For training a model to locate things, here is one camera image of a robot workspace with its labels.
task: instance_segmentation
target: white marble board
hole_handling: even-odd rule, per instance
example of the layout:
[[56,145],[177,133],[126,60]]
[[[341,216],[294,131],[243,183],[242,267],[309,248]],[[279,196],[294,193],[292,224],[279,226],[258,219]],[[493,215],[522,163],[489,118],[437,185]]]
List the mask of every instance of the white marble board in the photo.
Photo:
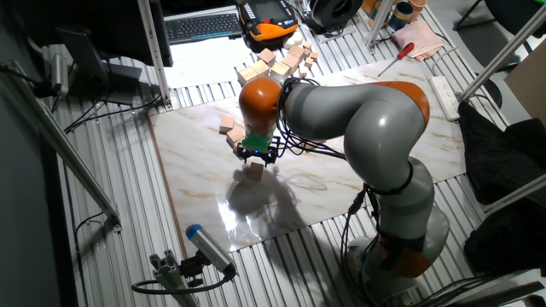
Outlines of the white marble board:
[[[445,119],[419,65],[399,61],[376,78],[389,62],[325,75],[317,81],[330,86],[389,80],[419,85],[430,101],[431,116],[411,155],[427,166],[435,182],[464,173],[461,131]],[[234,251],[339,216],[362,188],[362,179],[345,161],[315,153],[285,153],[268,165],[261,182],[246,178],[247,165],[232,154],[225,135],[218,133],[224,115],[234,117],[242,128],[237,97],[150,117],[189,257],[196,252],[184,234],[190,224],[201,224],[223,248]],[[327,144],[343,151],[342,138]],[[263,163],[259,158],[248,163],[252,161]]]

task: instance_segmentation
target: metal grating floor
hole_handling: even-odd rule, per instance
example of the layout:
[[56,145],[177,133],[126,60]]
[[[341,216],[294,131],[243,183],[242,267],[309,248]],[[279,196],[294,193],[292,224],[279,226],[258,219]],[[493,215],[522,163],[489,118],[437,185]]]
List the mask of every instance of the metal grating floor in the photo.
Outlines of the metal grating floor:
[[[434,32],[446,36],[429,8],[421,16]],[[362,48],[363,37],[369,31],[365,21],[365,14],[360,12],[352,20],[357,31],[324,44],[318,44],[308,30],[301,29],[305,39],[310,40],[321,55],[318,65],[311,69],[311,77],[391,59],[397,54],[398,48],[391,41],[380,43],[373,55]],[[381,31],[381,38],[387,36],[388,33]],[[437,60],[443,52],[440,51],[433,59]],[[140,62],[120,58],[112,63],[144,68],[141,81],[157,84],[153,69]],[[432,62],[425,61],[422,65],[432,75]],[[458,50],[445,56],[437,68],[448,78],[455,92],[463,91],[473,79],[472,70]],[[240,90],[241,86],[237,83],[172,89],[172,108],[236,96]],[[488,96],[484,90],[479,93]],[[149,96],[149,93],[135,97],[134,104],[142,105],[144,96]],[[483,98],[473,98],[473,104],[499,127],[506,127],[506,119],[493,103]],[[61,103],[55,116],[61,127],[66,127],[91,106],[90,101]],[[99,102],[94,112],[100,115],[124,108],[128,107]],[[158,107],[148,112],[165,111],[164,107]],[[82,227],[78,241],[82,249],[83,276],[78,272],[71,235],[79,304],[85,306],[84,280],[89,306],[176,306],[177,303],[169,296],[145,296],[131,291],[132,283],[153,279],[149,255],[162,254],[165,249],[172,249],[178,258],[183,255],[177,239],[177,223],[172,216],[145,114],[128,112],[98,122],[88,122],[69,134],[69,138],[108,197],[117,204],[124,229],[120,234],[107,231],[102,227],[104,217],[96,218],[95,222]],[[65,168],[60,159],[59,162],[61,179],[64,179]],[[62,189],[67,226],[71,229],[72,214],[74,223],[78,224],[100,212],[100,209],[70,171],[66,178],[66,181],[62,180]],[[415,298],[425,297],[452,281],[473,275],[463,257],[462,247],[470,232],[484,218],[465,176],[439,182],[435,184],[435,189],[435,204],[447,214],[451,223],[450,235],[440,258],[419,278],[421,287],[412,293]],[[351,237],[374,235],[374,226],[367,212],[361,210],[358,217],[351,220]],[[348,293],[339,275],[339,245],[344,220],[343,217],[335,217],[232,252],[240,275],[233,283],[198,294],[200,303],[203,306],[356,305],[357,301]],[[218,281],[219,276],[215,269],[209,268],[202,278],[206,284],[212,284]]]

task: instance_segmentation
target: black keyboard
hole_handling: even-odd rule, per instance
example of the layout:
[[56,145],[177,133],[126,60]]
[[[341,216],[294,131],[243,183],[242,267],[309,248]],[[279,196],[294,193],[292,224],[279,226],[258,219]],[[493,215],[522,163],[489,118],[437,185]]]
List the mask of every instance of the black keyboard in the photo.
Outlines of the black keyboard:
[[242,34],[237,14],[215,14],[165,22],[169,43],[187,43],[207,38]]

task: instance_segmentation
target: red screwdriver handle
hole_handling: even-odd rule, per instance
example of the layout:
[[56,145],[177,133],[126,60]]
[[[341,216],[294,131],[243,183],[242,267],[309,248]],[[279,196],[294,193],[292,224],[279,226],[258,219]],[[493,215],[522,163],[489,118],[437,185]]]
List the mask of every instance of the red screwdriver handle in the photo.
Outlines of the red screwdriver handle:
[[405,57],[409,52],[411,52],[414,47],[415,45],[413,43],[408,43],[396,57],[399,60],[402,60],[402,58]]

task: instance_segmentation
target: power strip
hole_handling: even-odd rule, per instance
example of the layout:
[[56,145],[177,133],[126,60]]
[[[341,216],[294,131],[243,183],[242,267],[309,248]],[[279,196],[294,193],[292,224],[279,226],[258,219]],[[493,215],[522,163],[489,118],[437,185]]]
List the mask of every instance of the power strip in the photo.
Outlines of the power strip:
[[459,108],[459,101],[457,101],[447,79],[444,76],[437,76],[430,78],[428,81],[433,87],[434,94],[438,97],[438,102],[440,103],[442,110],[444,110],[447,120],[458,120],[459,112],[457,109]]

